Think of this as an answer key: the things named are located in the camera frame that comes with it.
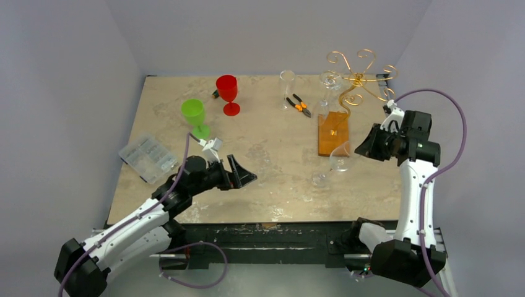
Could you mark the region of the clear champagne flute with label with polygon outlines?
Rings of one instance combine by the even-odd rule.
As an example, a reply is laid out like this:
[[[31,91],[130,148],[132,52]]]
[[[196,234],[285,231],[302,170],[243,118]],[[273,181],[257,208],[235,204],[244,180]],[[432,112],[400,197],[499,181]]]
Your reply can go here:
[[[323,97],[316,105],[316,119],[318,126],[321,126],[327,119],[330,112],[330,101],[335,93],[341,89],[341,75],[332,70],[324,71],[319,75],[319,81],[324,89]]]

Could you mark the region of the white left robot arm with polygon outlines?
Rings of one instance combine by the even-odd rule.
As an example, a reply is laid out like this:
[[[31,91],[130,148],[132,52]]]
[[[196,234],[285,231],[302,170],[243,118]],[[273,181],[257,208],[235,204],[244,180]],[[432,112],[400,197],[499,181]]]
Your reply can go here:
[[[187,253],[192,245],[175,217],[192,205],[193,197],[213,188],[240,189],[258,178],[233,155],[227,160],[230,170],[221,160],[188,157],[177,173],[127,217],[93,237],[64,243],[54,269],[60,284],[58,295],[100,296],[110,277],[139,257],[164,251]]]

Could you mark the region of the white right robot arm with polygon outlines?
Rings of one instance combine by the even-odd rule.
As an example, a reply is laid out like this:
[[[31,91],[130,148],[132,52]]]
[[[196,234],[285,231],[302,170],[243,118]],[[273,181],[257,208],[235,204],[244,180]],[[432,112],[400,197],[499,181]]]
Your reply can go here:
[[[391,280],[421,288],[446,262],[437,250],[433,229],[433,175],[441,161],[441,147],[429,140],[432,117],[421,111],[388,108],[381,124],[374,124],[355,153],[379,161],[395,158],[402,178],[402,198],[393,235],[363,218],[348,234],[349,247],[368,248],[371,271]]]

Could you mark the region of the clear round wine glass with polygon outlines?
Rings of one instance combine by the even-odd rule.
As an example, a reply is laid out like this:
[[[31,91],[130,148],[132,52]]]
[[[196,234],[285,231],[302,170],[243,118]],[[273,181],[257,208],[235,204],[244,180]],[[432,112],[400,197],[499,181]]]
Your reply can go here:
[[[325,187],[336,173],[343,173],[351,169],[356,157],[352,151],[350,141],[336,147],[329,156],[329,168],[312,174],[312,183],[317,187]]]

